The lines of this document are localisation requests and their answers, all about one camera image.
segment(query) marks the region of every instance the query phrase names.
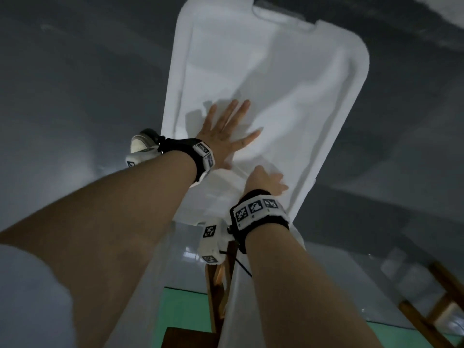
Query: hand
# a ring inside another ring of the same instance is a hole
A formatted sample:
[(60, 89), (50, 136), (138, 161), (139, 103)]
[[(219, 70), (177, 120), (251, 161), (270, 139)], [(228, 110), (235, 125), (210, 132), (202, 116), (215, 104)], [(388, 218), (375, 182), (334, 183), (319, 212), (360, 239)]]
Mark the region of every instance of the hand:
[(211, 128), (212, 118), (214, 117), (214, 114), (218, 108), (217, 105), (212, 105), (208, 115), (206, 116), (205, 123), (203, 124), (201, 131), (197, 135), (197, 139), (204, 141), (211, 148), (214, 154), (214, 160), (216, 161), (216, 168), (231, 169), (232, 166), (225, 162), (225, 159), (231, 153), (243, 149), (245, 146), (250, 144), (253, 140), (258, 138), (258, 135), (261, 133), (258, 130), (243, 139), (230, 142), (230, 136), (232, 132), (248, 112), (251, 102), (250, 100), (245, 100), (237, 113), (229, 121), (230, 116), (238, 104), (238, 100), (233, 100), (222, 113), (216, 125)]
[(275, 197), (278, 197), (288, 189), (288, 186), (282, 184), (282, 178), (283, 174), (268, 174), (264, 170), (264, 167), (258, 165), (253, 170), (252, 174), (249, 175), (243, 195), (255, 189), (263, 189)]

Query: black and white square marker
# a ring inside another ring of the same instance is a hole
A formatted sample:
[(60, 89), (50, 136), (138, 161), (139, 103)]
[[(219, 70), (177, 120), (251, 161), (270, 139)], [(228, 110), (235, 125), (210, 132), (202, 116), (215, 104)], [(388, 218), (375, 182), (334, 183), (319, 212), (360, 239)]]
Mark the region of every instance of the black and white square marker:
[(277, 205), (277, 202), (275, 200), (263, 199), (263, 201), (264, 201), (264, 206), (266, 206), (266, 207), (271, 207), (273, 209), (278, 209), (279, 208), (279, 205)]
[(206, 158), (208, 159), (209, 168), (212, 168), (213, 163), (212, 163), (212, 156), (211, 156), (211, 154), (208, 154), (208, 155), (206, 156)]
[(213, 257), (212, 255), (206, 255), (205, 257), (203, 257), (203, 260), (205, 260), (207, 263), (217, 263), (218, 262), (216, 260), (216, 258)]
[(263, 204), (261, 204), (260, 200), (256, 200), (253, 201), (251, 204), (248, 204), (248, 208), (250, 209), (251, 213), (255, 213), (263, 209)]
[(203, 238), (208, 238), (214, 236), (214, 233), (216, 232), (216, 225), (214, 226), (208, 226), (205, 228), (205, 233), (203, 234)]
[(241, 208), (235, 213), (235, 218), (237, 219), (237, 222), (240, 222), (246, 217), (248, 217), (248, 211), (246, 207)]
[(208, 149), (206, 148), (206, 146), (204, 146), (203, 144), (198, 143), (197, 146), (198, 146), (201, 150), (203, 150), (203, 152), (204, 152), (205, 154), (209, 153), (209, 150), (208, 150)]

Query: person's left hand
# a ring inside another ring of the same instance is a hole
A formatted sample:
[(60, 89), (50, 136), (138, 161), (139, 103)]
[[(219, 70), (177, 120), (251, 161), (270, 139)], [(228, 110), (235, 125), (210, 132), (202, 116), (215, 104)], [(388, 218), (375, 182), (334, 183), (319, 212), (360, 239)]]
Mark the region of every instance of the person's left hand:
[(251, 102), (250, 100), (245, 100), (237, 113), (229, 121), (230, 116), (238, 104), (239, 101), (237, 99), (233, 100), (222, 113), (219, 121), (213, 128), (212, 118), (214, 117), (218, 107), (216, 105), (212, 105), (208, 115), (206, 116), (205, 123), (203, 123), (201, 131), (197, 135), (197, 139), (204, 141), (211, 148), (214, 154), (214, 160), (216, 161), (216, 168), (230, 169), (231, 166), (225, 162), (225, 159), (231, 153), (243, 149), (245, 146), (250, 144), (261, 133), (261, 131), (257, 130), (243, 139), (234, 142), (230, 141), (232, 132), (248, 112)]

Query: white sleeve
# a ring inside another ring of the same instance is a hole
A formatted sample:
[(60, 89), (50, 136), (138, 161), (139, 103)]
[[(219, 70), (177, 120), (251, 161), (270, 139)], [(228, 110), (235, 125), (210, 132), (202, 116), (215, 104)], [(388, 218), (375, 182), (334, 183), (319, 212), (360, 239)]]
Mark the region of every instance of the white sleeve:
[(67, 288), (40, 259), (5, 245), (0, 245), (0, 346), (77, 346)]

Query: person's right hand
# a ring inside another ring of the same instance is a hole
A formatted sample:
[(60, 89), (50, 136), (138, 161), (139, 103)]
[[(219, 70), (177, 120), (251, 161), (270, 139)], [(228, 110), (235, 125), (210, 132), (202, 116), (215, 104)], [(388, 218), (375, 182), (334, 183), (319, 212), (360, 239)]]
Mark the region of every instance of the person's right hand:
[(255, 189), (263, 189), (277, 197), (288, 189), (288, 186), (281, 182), (282, 178), (283, 174), (268, 174), (264, 167), (258, 165), (248, 177), (243, 195)]

